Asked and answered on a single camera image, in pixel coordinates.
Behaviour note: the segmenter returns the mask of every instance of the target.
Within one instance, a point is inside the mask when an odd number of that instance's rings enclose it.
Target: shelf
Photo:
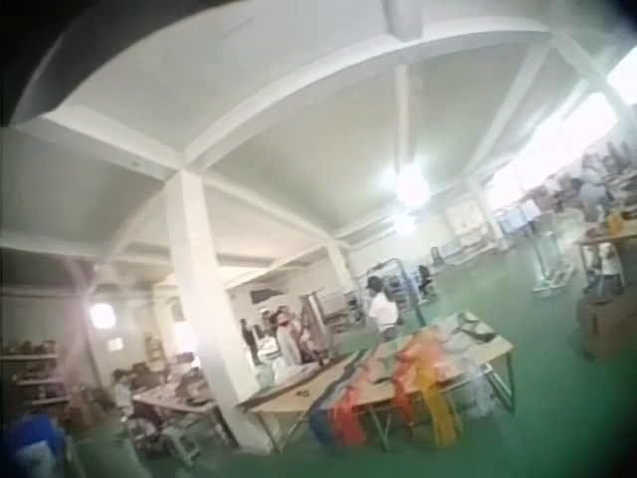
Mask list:
[[[53,398],[39,398],[37,400],[31,400],[32,405],[49,405],[51,403],[62,403],[63,401],[70,401],[68,396],[56,396]]]
[[[63,383],[63,380],[58,376],[53,376],[50,378],[29,378],[16,381],[18,386],[46,385],[47,383]]]
[[[57,354],[43,354],[33,356],[0,356],[0,360],[4,361],[28,361],[28,360],[57,360]]]

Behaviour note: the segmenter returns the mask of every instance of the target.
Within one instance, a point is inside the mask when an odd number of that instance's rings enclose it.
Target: ceiling lamp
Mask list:
[[[407,211],[399,212],[393,217],[394,230],[401,236],[412,234],[416,230],[416,221]]]
[[[422,206],[431,197],[429,184],[422,177],[415,163],[403,167],[398,172],[396,189],[398,200],[405,207]]]

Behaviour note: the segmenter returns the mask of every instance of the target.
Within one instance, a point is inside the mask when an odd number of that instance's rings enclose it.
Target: yellow fabric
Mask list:
[[[447,400],[438,392],[436,371],[422,359],[416,361],[415,371],[414,384],[418,387],[431,413],[436,444],[453,444],[456,441],[454,417]]]

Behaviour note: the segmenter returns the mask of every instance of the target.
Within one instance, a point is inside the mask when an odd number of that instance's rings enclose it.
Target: cardboard box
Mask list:
[[[637,337],[637,293],[628,290],[607,304],[582,298],[577,321],[588,351],[597,358],[608,356]]]

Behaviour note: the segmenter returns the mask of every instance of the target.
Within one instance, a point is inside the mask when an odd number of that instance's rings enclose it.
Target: plastic stool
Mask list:
[[[192,465],[193,458],[201,453],[199,445],[176,426],[167,426],[161,431],[161,436],[170,453],[188,466]]]

